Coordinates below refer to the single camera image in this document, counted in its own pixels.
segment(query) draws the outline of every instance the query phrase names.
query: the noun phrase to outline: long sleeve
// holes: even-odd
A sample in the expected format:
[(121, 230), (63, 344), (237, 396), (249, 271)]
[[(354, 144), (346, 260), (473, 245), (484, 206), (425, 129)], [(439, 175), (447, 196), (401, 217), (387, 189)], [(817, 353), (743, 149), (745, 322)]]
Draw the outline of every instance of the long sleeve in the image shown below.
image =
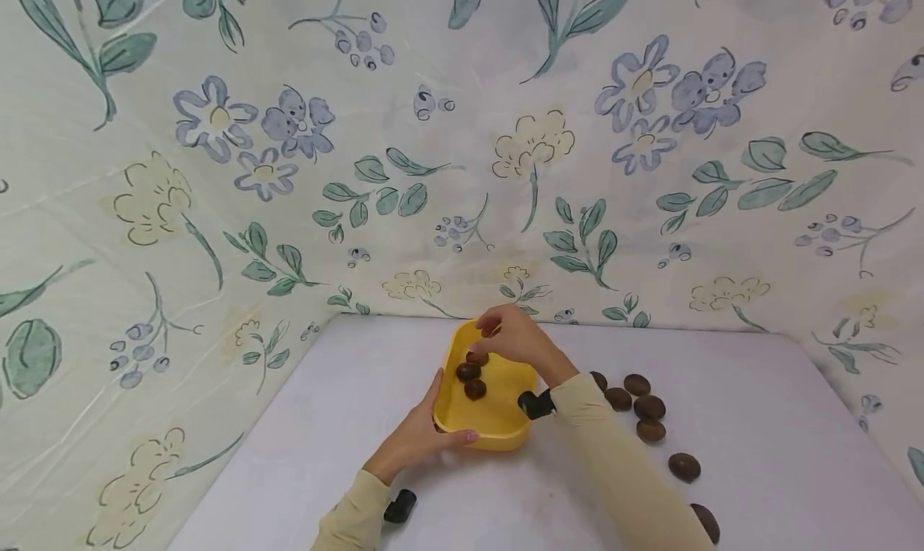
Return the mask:
[(357, 473), (353, 486), (321, 519), (311, 551), (372, 551), (382, 535), (391, 488), (369, 472)]
[(588, 374), (552, 390), (558, 421), (630, 551), (707, 551), (712, 543), (693, 509), (648, 459), (638, 437), (616, 423)]

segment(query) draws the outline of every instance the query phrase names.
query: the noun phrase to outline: yellow plastic container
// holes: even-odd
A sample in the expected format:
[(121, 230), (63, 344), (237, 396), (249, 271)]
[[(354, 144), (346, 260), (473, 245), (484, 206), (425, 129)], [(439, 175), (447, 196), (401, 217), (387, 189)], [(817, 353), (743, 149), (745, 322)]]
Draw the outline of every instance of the yellow plastic container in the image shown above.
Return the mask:
[(466, 322), (452, 337), (443, 361), (443, 383), (433, 407), (433, 422), (448, 433), (478, 431), (480, 437), (470, 448), (508, 452), (521, 446), (529, 434), (529, 418), (517, 406), (517, 399), (526, 391), (535, 391), (537, 374), (529, 364), (492, 353), (481, 369), (488, 394), (483, 399), (469, 399), (464, 395), (463, 383), (456, 378), (456, 367), (464, 362), (468, 347), (480, 338), (475, 321)]

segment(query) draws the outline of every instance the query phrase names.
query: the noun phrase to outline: white tabletop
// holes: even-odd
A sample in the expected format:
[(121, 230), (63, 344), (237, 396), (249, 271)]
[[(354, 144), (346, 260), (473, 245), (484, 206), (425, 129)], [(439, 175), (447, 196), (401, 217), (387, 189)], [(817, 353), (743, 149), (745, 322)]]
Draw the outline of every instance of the white tabletop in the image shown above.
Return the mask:
[[(318, 519), (422, 397), (457, 321), (336, 318), (245, 437), (169, 551), (305, 551)], [(667, 404), (648, 448), (722, 529), (718, 549), (922, 551), (924, 513), (798, 346), (771, 334), (545, 326), (578, 368), (643, 374)], [(614, 413), (632, 425), (632, 413)], [(693, 485), (667, 471), (689, 452)], [(614, 460), (614, 472), (619, 461)], [(418, 496), (381, 550), (620, 549), (551, 417), (513, 453), (404, 473)]]

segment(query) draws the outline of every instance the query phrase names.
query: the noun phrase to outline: floral wallpaper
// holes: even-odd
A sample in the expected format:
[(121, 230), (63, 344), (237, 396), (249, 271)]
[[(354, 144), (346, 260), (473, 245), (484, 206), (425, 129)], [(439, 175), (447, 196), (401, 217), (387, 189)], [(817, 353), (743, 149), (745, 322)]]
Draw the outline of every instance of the floral wallpaper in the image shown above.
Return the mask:
[(166, 549), (333, 316), (503, 302), (794, 338), (924, 502), (921, 1), (6, 0), (0, 549)]

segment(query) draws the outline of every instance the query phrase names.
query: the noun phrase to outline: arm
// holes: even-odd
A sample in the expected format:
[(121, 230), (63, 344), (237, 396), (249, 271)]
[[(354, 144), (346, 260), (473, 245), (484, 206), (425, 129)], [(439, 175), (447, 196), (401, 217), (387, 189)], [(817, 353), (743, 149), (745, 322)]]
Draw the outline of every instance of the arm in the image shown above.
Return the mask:
[(588, 374), (553, 388), (558, 421), (631, 551), (712, 549), (709, 535), (680, 492), (658, 473), (643, 443), (616, 423)]
[(382, 534), (383, 514), (391, 488), (365, 470), (357, 473), (351, 489), (321, 519), (311, 551), (365, 551), (375, 549)]
[(436, 453), (474, 443), (474, 431), (441, 433), (433, 423), (433, 404), (440, 391), (443, 369), (436, 372), (430, 391), (391, 432), (382, 446), (363, 465), (336, 507), (321, 519), (318, 538), (311, 551), (371, 551), (382, 535), (385, 508), (391, 499), (391, 483), (404, 468)]
[(558, 421), (582, 457), (606, 510), (630, 551), (704, 551), (709, 535), (648, 459), (641, 441), (616, 423), (590, 375), (513, 304), (488, 309), (476, 324), (475, 352), (496, 352), (533, 365), (552, 389)]

